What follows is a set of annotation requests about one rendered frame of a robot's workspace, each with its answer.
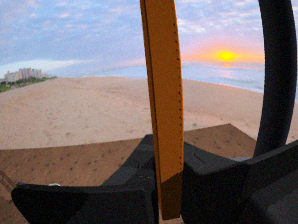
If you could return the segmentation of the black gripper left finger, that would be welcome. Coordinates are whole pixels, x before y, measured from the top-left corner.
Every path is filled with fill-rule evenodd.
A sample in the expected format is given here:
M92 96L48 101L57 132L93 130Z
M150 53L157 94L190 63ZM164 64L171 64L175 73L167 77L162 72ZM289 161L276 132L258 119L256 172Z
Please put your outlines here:
M153 136L145 133L100 186L21 184L11 197L29 224L158 224Z

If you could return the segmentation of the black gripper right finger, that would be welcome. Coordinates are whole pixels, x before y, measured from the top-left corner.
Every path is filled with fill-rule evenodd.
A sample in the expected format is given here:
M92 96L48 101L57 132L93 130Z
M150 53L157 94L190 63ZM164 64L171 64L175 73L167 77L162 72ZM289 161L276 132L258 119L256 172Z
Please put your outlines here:
M233 161L184 141L184 224L237 224L251 194L298 169L298 140L253 159Z

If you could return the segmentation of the orange handle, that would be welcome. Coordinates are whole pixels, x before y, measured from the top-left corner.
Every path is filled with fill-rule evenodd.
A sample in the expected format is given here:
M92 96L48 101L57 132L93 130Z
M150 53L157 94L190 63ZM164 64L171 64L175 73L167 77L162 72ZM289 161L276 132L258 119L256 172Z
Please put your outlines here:
M180 218L184 165L184 95L174 0L140 0L162 221Z

